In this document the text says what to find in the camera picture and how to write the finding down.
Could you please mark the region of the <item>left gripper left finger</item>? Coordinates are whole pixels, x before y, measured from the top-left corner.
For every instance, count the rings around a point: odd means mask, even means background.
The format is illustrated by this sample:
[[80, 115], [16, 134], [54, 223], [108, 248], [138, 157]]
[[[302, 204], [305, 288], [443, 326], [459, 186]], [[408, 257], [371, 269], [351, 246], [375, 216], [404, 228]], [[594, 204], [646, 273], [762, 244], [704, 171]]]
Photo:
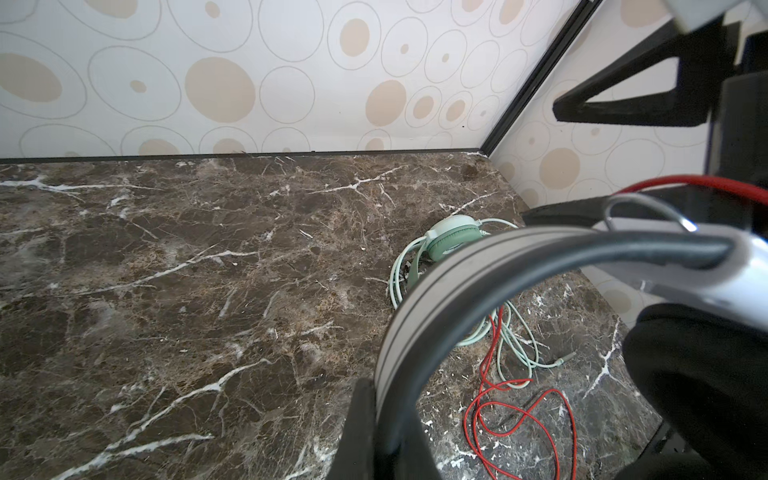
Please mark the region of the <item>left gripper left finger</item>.
[[328, 480], [374, 478], [375, 400], [373, 380], [358, 379]]

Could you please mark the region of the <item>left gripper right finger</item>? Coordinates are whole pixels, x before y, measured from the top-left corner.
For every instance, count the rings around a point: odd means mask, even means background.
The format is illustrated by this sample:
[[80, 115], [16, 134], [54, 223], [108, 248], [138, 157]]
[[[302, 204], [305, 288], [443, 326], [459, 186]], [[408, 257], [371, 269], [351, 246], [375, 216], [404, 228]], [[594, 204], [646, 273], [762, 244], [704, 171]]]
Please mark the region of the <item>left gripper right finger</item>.
[[397, 480], [440, 480], [429, 449], [429, 442], [422, 429], [421, 419], [416, 411], [407, 416], [402, 441], [395, 462]]

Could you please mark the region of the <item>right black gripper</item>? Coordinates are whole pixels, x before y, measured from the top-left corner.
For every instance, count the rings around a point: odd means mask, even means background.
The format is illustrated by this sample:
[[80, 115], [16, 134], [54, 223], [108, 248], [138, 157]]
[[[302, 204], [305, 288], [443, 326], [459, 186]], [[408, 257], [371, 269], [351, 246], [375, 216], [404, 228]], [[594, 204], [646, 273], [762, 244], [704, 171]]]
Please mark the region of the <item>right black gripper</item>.
[[[707, 173], [767, 187], [767, 29], [746, 36], [735, 74], [726, 78], [726, 26], [714, 20], [689, 33], [669, 21], [613, 63], [552, 102], [566, 123], [650, 127], [711, 127]], [[644, 192], [695, 223], [708, 220], [767, 232], [767, 206], [703, 187]], [[531, 226], [590, 228], [604, 218], [608, 196], [535, 207], [522, 214]], [[662, 220], [650, 207], [623, 202], [613, 216]]]

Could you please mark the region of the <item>white black headphones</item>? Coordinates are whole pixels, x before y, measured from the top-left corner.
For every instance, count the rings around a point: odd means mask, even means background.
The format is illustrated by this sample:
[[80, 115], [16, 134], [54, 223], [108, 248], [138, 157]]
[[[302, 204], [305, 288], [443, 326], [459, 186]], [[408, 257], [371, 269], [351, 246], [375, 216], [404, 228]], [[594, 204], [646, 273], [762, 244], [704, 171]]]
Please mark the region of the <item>white black headphones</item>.
[[609, 218], [466, 244], [381, 345], [374, 478], [416, 411], [441, 479], [763, 479], [767, 242]]

